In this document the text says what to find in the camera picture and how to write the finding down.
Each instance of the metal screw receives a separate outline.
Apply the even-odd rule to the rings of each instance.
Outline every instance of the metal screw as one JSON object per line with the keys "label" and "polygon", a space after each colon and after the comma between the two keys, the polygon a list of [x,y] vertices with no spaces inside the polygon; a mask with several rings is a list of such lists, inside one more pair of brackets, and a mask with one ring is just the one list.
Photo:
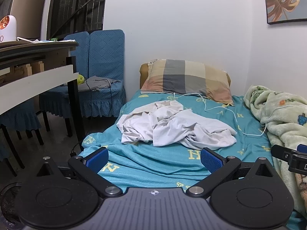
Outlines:
{"label": "metal screw", "polygon": [[120,192],[120,189],[118,187],[115,187],[115,186],[111,186],[111,187],[107,187],[105,189],[105,192],[107,194],[117,194]]}
{"label": "metal screw", "polygon": [[195,187],[190,187],[189,191],[192,194],[201,194],[203,193],[204,189],[202,187],[195,186]]}

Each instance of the blue tree pattern on blanket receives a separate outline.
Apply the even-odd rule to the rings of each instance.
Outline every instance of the blue tree pattern on blanket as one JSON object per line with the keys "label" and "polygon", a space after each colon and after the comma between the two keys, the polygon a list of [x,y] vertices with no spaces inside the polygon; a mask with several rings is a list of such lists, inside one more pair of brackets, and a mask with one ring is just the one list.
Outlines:
{"label": "blue tree pattern on blanket", "polygon": [[297,121],[300,125],[304,125],[305,123],[307,123],[307,117],[305,117],[305,113],[299,115]]}

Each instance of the chair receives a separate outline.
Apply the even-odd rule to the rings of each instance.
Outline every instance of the chair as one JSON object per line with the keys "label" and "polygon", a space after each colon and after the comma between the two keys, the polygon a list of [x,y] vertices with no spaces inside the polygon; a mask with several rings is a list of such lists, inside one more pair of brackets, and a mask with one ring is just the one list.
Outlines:
{"label": "chair", "polygon": [[[82,116],[119,116],[120,108],[126,100],[123,85],[124,37],[122,30],[101,30],[94,31],[91,35],[87,32],[81,32],[65,38],[75,39],[79,43],[79,47],[71,54],[76,56],[77,71],[85,78],[96,75],[120,80],[120,82],[111,85],[111,92],[109,88],[80,92]],[[59,86],[42,93],[40,95],[40,109],[45,114],[45,125],[49,125],[46,112],[65,118],[68,136],[72,136],[67,87]]]}
{"label": "chair", "polygon": [[7,167],[10,169],[11,173],[14,176],[17,176],[15,170],[13,169],[12,165],[10,164],[10,161],[8,160],[8,157],[9,157],[9,153],[5,149],[3,143],[0,141],[0,162],[4,161],[7,165]]}
{"label": "chair", "polygon": [[28,138],[30,138],[33,136],[31,131],[34,130],[39,144],[43,145],[44,142],[39,131],[40,127],[40,122],[34,110],[33,99],[18,104],[0,115],[0,128],[2,129],[4,137],[21,168],[24,168],[24,165],[14,147],[7,128],[16,130],[19,139],[21,139],[21,131],[26,131]]}

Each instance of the bed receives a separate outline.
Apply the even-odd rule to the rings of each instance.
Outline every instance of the bed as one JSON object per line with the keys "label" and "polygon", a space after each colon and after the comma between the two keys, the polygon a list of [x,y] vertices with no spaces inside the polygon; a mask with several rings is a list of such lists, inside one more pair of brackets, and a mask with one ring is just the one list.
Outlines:
{"label": "bed", "polygon": [[[142,65],[140,86],[144,83],[148,72],[147,65]],[[135,108],[162,100],[174,100],[174,95],[166,93],[141,94],[140,90],[120,110],[120,116],[129,114]],[[206,100],[207,109],[222,106],[223,108],[204,111],[204,103],[197,96],[183,96],[177,99],[184,109],[190,108],[196,114],[218,119],[237,131],[237,143],[230,147],[216,150],[221,156],[233,155],[244,162],[254,162],[258,157],[266,157],[273,164],[270,153],[270,142],[266,134],[262,136],[245,136],[261,134],[263,127],[245,106],[243,96],[233,96],[234,106],[227,106],[212,100]],[[87,156],[99,147],[109,151],[109,162],[98,173],[105,179],[119,186],[123,191],[127,187],[182,187],[185,191],[190,186],[204,179],[210,172],[201,164],[200,151],[192,150],[175,143],[165,147],[153,147],[152,142],[121,144],[122,134],[116,124],[103,133],[88,135],[84,142],[82,156]],[[290,229],[305,229],[306,223],[297,212],[293,212],[288,222]]]}

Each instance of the framed painting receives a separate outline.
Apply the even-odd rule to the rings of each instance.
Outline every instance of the framed painting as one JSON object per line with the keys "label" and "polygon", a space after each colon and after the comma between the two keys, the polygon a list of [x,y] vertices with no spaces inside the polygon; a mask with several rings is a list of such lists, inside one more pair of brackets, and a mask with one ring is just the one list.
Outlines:
{"label": "framed painting", "polygon": [[267,22],[307,21],[307,0],[266,0]]}

